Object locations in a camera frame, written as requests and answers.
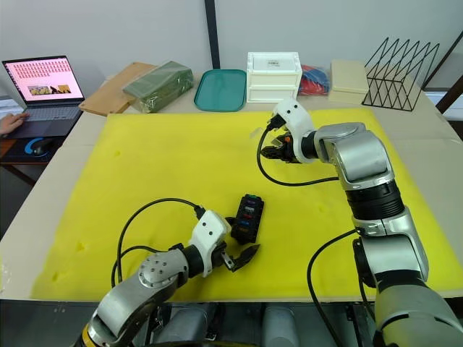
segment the beige box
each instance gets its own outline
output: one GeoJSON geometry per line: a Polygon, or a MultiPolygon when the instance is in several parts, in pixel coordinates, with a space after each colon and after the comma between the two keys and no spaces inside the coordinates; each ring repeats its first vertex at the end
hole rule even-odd
{"type": "Polygon", "coordinates": [[[367,93],[367,73],[361,61],[335,59],[331,62],[330,101],[359,105],[367,93]]]}

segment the mouse pad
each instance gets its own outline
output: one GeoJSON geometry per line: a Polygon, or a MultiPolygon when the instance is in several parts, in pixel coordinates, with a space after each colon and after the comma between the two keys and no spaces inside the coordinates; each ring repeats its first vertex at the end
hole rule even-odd
{"type": "Polygon", "coordinates": [[[61,147],[66,137],[55,137],[54,144],[50,148],[50,150],[41,156],[35,156],[32,154],[27,154],[25,148],[27,144],[33,142],[33,140],[42,138],[42,137],[34,137],[30,139],[18,139],[13,144],[13,146],[5,153],[5,155],[1,158],[2,163],[47,163],[49,162],[55,152],[61,147]]]}
{"type": "MultiPolygon", "coordinates": [[[[442,294],[463,294],[463,270],[373,112],[348,108],[310,113],[316,127],[361,121],[383,140],[428,255],[428,285],[442,294]]],[[[152,200],[180,197],[226,217],[236,215],[243,195],[255,194],[265,202],[255,257],[235,273],[221,266],[207,278],[190,279],[172,300],[310,300],[309,259],[322,244],[353,229],[352,213],[338,181],[283,187],[259,172],[256,148],[270,117],[271,112],[109,115],[69,198],[31,297],[101,300],[111,287],[122,227],[152,200]]],[[[335,175],[332,165],[320,161],[287,164],[263,158],[263,165],[274,178],[287,182],[335,175]]],[[[196,223],[189,206],[154,205],[134,219],[123,249],[144,244],[165,250],[179,242],[187,244],[196,223]]],[[[331,245],[315,262],[313,285],[321,301],[360,298],[353,239],[331,245]]],[[[230,237],[226,242],[233,256],[246,247],[230,237]]],[[[124,257],[124,278],[135,273],[147,256],[137,250],[124,257]]]]}

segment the wooden cutting board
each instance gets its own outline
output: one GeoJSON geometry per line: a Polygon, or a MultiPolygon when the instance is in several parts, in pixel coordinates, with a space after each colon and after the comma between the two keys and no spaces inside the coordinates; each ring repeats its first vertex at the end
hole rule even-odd
{"type": "Polygon", "coordinates": [[[106,116],[108,113],[121,113],[129,107],[129,96],[124,94],[122,88],[129,82],[156,66],[146,63],[131,63],[116,76],[102,85],[89,98],[79,105],[82,111],[106,116]]]}

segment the white plastic drawer unit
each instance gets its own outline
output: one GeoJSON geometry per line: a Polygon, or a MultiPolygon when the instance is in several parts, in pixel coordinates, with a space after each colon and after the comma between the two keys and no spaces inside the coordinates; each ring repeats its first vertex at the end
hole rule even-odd
{"type": "Polygon", "coordinates": [[[297,96],[302,76],[297,52],[247,54],[247,102],[278,103],[297,96]]]}

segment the laptop keyboard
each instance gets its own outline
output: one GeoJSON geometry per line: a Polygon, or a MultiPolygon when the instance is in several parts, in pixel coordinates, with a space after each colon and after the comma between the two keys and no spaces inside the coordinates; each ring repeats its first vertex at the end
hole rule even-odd
{"type": "Polygon", "coordinates": [[[25,121],[54,121],[57,119],[73,119],[77,115],[76,107],[45,107],[28,108],[26,112],[29,116],[25,121]]]}

